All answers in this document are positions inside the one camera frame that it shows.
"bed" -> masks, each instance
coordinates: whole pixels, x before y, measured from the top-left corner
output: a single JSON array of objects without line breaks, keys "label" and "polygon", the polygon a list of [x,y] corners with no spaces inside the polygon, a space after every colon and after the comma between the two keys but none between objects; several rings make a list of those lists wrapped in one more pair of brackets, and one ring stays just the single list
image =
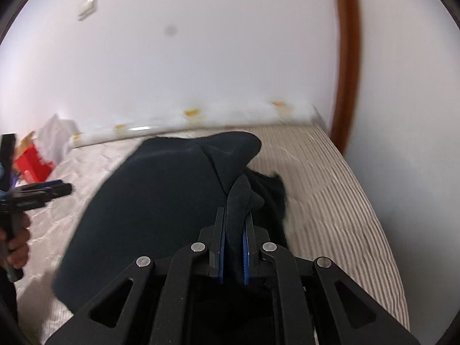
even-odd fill
[{"label": "bed", "polygon": [[[332,258],[409,328],[404,290],[383,230],[363,190],[327,135],[315,123],[192,130],[162,136],[201,137],[248,131],[262,141],[249,167],[279,173],[287,190],[284,229],[291,252]],[[52,294],[51,282],[86,205],[101,183],[143,138],[74,148],[52,173],[74,185],[72,196],[31,212],[30,261],[17,283],[20,326],[43,344],[72,313]]]}]

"yellow stain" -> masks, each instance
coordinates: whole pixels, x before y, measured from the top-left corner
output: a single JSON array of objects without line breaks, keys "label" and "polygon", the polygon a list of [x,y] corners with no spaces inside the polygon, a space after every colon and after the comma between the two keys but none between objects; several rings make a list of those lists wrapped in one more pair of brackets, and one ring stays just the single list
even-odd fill
[{"label": "yellow stain", "polygon": [[277,108],[283,108],[287,106],[286,102],[284,101],[272,101],[271,103],[275,105]]},{"label": "yellow stain", "polygon": [[82,132],[78,132],[75,135],[73,135],[72,136],[73,141],[78,141],[78,139],[80,138],[82,134],[83,134]]},{"label": "yellow stain", "polygon": [[190,110],[185,110],[183,112],[187,117],[195,117],[200,113],[200,110],[198,108],[196,109],[190,109]]}]

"dark cloth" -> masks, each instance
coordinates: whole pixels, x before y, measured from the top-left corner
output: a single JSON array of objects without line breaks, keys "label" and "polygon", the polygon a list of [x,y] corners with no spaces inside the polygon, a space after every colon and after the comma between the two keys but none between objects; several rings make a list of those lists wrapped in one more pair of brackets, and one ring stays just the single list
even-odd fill
[{"label": "dark cloth", "polygon": [[255,225],[287,245],[280,178],[246,168],[260,146],[247,132],[144,141],[88,205],[57,271],[57,298],[76,312],[139,256],[165,258],[195,242],[226,205],[227,219],[235,220],[226,230],[236,235],[226,240],[227,258],[241,263],[229,265],[227,274],[240,281],[245,213],[252,211]]},{"label": "dark cloth", "polygon": [[16,289],[14,284],[8,280],[6,271],[0,267],[0,297],[4,307],[8,309],[14,320],[18,321],[18,305],[16,302]]}]

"human hand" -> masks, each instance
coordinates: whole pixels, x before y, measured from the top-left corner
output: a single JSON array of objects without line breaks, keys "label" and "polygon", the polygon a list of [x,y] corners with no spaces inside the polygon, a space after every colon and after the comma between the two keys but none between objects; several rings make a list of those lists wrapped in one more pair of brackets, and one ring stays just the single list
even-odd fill
[{"label": "human hand", "polygon": [[[8,256],[8,263],[16,269],[24,267],[28,261],[29,246],[27,241],[30,239],[30,232],[27,229],[30,227],[30,219],[26,214],[23,214],[21,228],[16,233],[16,237],[8,242],[8,249],[13,252]],[[6,232],[0,228],[0,240],[6,240]]]}]

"striped mattress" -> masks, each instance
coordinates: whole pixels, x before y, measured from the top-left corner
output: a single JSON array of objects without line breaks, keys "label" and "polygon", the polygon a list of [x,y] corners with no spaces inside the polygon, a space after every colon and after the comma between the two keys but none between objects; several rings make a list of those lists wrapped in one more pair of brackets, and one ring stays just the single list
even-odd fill
[{"label": "striped mattress", "polygon": [[[192,138],[222,131],[162,136]],[[315,123],[225,131],[255,134],[262,149],[249,167],[282,177],[288,197],[284,229],[291,252],[310,260],[331,258],[409,329],[404,290],[386,237],[358,181],[327,135]],[[19,324],[33,343],[43,344],[72,316],[52,294],[54,273],[86,205],[141,141],[73,149],[50,180],[71,182],[74,194],[31,212],[30,261],[17,290]]]}]

